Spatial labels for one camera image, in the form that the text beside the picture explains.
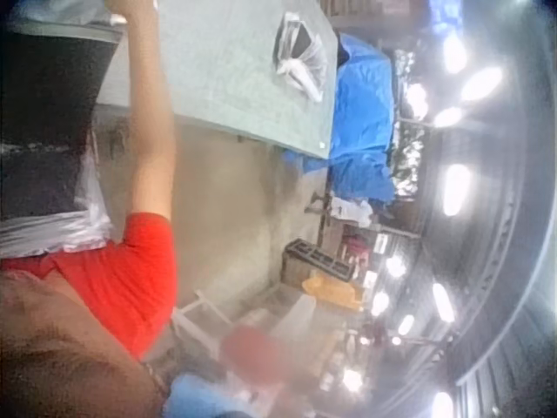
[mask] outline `red shirt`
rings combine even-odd
[[[2,270],[23,270],[44,279],[58,270],[85,305],[136,358],[170,319],[177,269],[170,222],[134,213],[124,239],[98,250],[3,260]]]

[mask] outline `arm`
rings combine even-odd
[[[158,14],[152,0],[107,0],[128,21],[131,70],[131,143],[135,167],[131,212],[171,218],[176,132],[161,65]]]

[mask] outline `white cloth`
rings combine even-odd
[[[372,224],[372,215],[373,209],[366,200],[356,203],[336,197],[331,199],[331,216],[336,219],[358,222],[360,228],[367,228]]]

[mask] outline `hand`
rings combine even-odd
[[[112,13],[122,15],[126,19],[157,11],[157,0],[104,0],[106,8]]]

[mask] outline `concrete floor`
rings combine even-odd
[[[122,233],[131,156],[110,155],[97,129],[101,183],[115,238]],[[317,242],[319,217],[304,214],[326,171],[301,176],[281,150],[231,134],[186,126],[179,142],[173,228],[179,271],[178,304],[191,290],[231,314],[279,279],[284,246],[301,237]]]

